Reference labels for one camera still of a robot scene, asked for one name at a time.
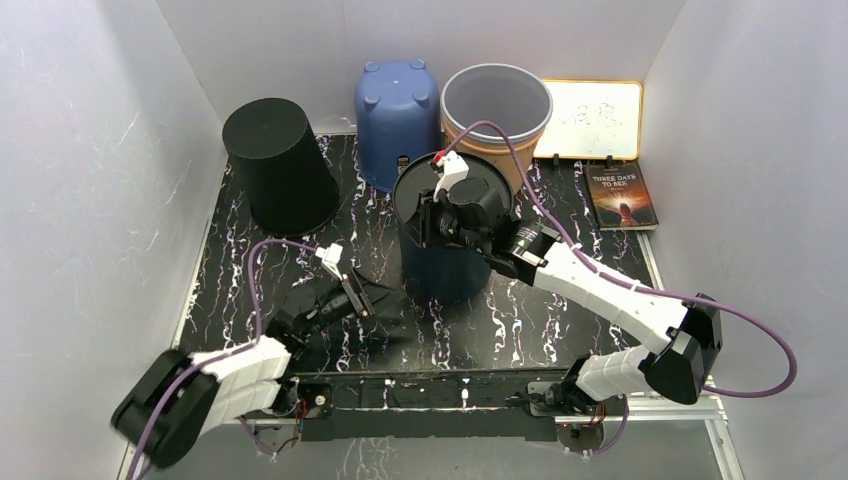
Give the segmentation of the large dark blue bucket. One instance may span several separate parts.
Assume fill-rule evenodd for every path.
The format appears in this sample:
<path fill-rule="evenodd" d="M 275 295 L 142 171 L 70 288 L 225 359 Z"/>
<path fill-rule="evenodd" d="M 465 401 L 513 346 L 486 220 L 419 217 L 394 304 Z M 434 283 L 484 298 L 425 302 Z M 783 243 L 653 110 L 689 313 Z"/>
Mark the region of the large dark blue bucket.
<path fill-rule="evenodd" d="M 436 154 L 425 155 L 412 162 L 398 177 L 392 191 L 394 217 L 401 241 L 402 279 L 409 294 L 422 302 L 436 300 L 442 304 L 465 301 L 475 296 L 491 275 L 488 259 L 491 252 L 466 248 L 421 248 L 406 235 L 403 221 L 415 208 L 420 192 L 433 192 L 439 175 L 432 166 Z M 501 198 L 514 204 L 509 182 L 490 162 L 472 155 L 459 154 L 467 163 L 466 178 L 480 177 L 501 189 Z"/>

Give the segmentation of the light blue plastic bucket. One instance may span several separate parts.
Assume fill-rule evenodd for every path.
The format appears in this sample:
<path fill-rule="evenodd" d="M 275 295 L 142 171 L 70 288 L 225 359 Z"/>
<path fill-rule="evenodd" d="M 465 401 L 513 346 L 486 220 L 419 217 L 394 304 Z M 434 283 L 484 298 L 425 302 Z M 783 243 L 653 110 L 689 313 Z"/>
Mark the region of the light blue plastic bucket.
<path fill-rule="evenodd" d="M 422 59 L 368 62 L 354 93 L 358 164 L 390 192 L 402 169 L 442 145 L 440 91 Z"/>

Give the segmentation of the black ribbed plastic bucket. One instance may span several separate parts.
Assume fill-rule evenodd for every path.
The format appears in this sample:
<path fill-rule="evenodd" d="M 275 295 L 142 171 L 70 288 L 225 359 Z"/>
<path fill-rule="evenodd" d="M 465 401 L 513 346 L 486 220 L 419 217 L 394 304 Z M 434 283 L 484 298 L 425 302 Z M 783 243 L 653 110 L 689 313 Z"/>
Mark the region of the black ribbed plastic bucket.
<path fill-rule="evenodd" d="M 306 235 L 336 213 L 339 187 L 305 111 L 283 98 L 262 98 L 225 120 L 222 140 L 252 218 L 277 237 Z"/>

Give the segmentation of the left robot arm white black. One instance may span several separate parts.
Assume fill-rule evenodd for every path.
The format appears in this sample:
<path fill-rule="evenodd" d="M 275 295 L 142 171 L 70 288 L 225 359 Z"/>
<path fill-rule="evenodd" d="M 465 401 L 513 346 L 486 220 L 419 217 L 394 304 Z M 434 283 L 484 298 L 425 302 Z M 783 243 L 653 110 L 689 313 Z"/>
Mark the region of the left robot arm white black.
<path fill-rule="evenodd" d="M 287 372 L 313 336 L 348 317 L 371 320 L 400 301 L 400 289 L 350 270 L 321 293 L 301 285 L 283 298 L 257 342 L 213 352 L 161 353 L 113 412 L 111 427 L 158 469 L 186 456 L 204 433 L 257 410 L 294 411 Z"/>

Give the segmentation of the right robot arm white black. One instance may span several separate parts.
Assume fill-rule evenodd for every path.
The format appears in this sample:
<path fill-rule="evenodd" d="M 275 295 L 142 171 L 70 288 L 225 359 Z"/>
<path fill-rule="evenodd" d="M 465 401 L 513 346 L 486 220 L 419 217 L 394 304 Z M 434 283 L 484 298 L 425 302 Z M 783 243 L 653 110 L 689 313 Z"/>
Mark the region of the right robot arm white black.
<path fill-rule="evenodd" d="M 633 392 L 697 402 L 721 350 L 720 317 L 699 298 L 640 292 L 557 231 L 521 219 L 499 182 L 469 177 L 441 189 L 433 179 L 400 179 L 393 200 L 404 233 L 418 246 L 475 254 L 497 273 L 562 296 L 637 339 L 635 347 L 578 359 L 560 383 L 526 394 L 528 403 L 587 414 Z"/>

